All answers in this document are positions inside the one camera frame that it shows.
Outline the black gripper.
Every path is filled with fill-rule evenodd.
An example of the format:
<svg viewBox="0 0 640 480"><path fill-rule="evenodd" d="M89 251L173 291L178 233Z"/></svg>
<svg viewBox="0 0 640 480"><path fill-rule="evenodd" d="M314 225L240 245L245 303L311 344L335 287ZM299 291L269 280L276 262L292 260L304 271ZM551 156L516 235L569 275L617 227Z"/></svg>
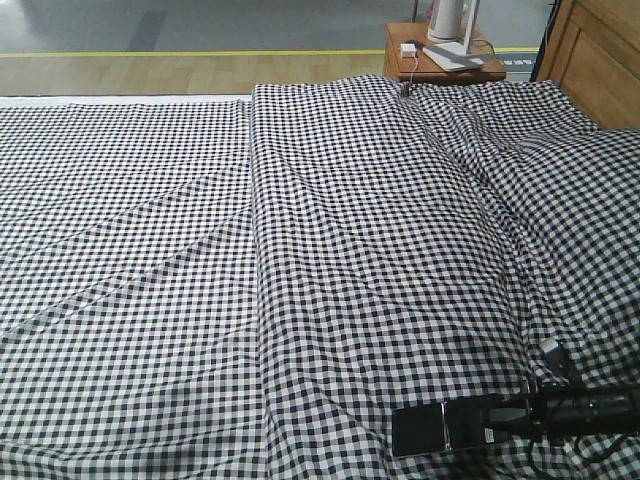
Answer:
<svg viewBox="0 0 640 480"><path fill-rule="evenodd" d="M486 395L482 399L482 419L519 419L525 422L498 421L484 422L482 428L487 443L505 443L513 437L549 437L549 395L555 388L554 382L522 382L520 397Z"/></svg>

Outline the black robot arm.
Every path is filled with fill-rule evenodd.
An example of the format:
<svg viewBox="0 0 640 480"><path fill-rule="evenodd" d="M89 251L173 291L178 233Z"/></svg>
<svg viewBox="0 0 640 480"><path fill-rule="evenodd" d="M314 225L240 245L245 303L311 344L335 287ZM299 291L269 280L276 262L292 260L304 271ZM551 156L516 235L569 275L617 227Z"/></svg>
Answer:
<svg viewBox="0 0 640 480"><path fill-rule="evenodd" d="M544 384L486 407L481 425L522 438L555 441L587 435L639 432L639 386Z"/></svg>

